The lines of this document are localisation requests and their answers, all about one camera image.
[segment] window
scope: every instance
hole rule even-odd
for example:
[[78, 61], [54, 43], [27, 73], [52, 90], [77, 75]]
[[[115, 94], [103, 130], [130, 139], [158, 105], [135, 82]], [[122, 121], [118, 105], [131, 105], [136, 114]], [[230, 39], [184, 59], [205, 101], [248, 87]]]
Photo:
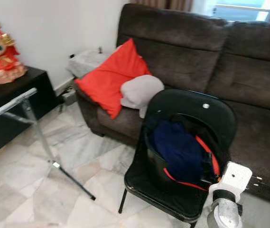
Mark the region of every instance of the window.
[[265, 21], [270, 12], [270, 0], [217, 0], [213, 16], [229, 21]]

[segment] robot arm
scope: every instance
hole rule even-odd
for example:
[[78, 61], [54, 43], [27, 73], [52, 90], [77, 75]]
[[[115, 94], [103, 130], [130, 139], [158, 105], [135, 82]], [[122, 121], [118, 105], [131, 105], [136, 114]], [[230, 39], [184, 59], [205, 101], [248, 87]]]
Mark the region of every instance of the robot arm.
[[227, 164], [221, 181], [209, 189], [213, 197], [212, 211], [207, 217], [209, 228], [242, 228], [237, 202], [251, 176], [249, 168], [233, 162]]

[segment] chair backrest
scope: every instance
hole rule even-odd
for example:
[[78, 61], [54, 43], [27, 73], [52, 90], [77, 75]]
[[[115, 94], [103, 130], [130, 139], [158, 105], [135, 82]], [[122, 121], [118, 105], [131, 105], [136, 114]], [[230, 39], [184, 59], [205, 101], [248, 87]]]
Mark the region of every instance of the chair backrest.
[[145, 120], [157, 112], [178, 113], [197, 120], [214, 135], [218, 146], [228, 150], [237, 130], [233, 110], [216, 97], [188, 90], [166, 89], [149, 103]]

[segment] marble floor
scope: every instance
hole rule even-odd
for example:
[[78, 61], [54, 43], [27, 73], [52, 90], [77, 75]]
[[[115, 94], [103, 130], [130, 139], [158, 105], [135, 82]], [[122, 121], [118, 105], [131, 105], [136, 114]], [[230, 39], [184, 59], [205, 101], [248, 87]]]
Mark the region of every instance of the marble floor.
[[[47, 163], [32, 129], [0, 150], [0, 228], [187, 228], [131, 194], [122, 214], [123, 175], [134, 148], [90, 132], [77, 103], [40, 120], [51, 150], [96, 197], [90, 200]], [[270, 228], [270, 203], [243, 194], [244, 228]], [[210, 200], [197, 228], [206, 228]]]

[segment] chair leg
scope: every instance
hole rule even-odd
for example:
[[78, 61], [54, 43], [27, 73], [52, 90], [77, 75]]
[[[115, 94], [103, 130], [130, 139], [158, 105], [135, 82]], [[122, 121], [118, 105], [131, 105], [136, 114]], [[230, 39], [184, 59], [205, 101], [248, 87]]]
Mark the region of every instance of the chair leg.
[[197, 222], [191, 223], [190, 228], [194, 228]]
[[119, 214], [122, 213], [122, 209], [123, 209], [123, 205], [124, 205], [126, 193], [127, 193], [127, 191], [126, 191], [126, 189], [124, 189], [124, 193], [123, 193], [123, 196], [122, 196], [121, 204], [120, 204], [120, 207], [119, 207], [119, 210], [118, 210], [118, 213]]

